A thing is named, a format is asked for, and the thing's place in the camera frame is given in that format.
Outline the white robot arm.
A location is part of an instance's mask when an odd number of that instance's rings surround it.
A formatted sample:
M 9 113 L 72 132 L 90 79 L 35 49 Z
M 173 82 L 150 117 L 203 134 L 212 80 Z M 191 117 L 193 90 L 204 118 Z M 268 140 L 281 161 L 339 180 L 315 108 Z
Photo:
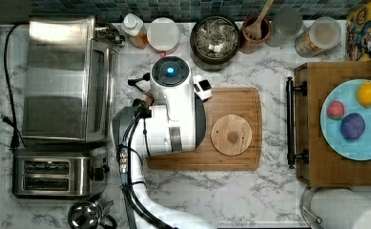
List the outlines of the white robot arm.
M 193 75 L 188 63 L 177 56 L 158 59 L 144 79 L 150 82 L 151 103 L 138 100 L 122 108 L 112 121 L 130 229 L 215 229 L 198 216 L 154 202 L 143 176 L 145 158 L 191 152 L 203 141 L 210 84 Z

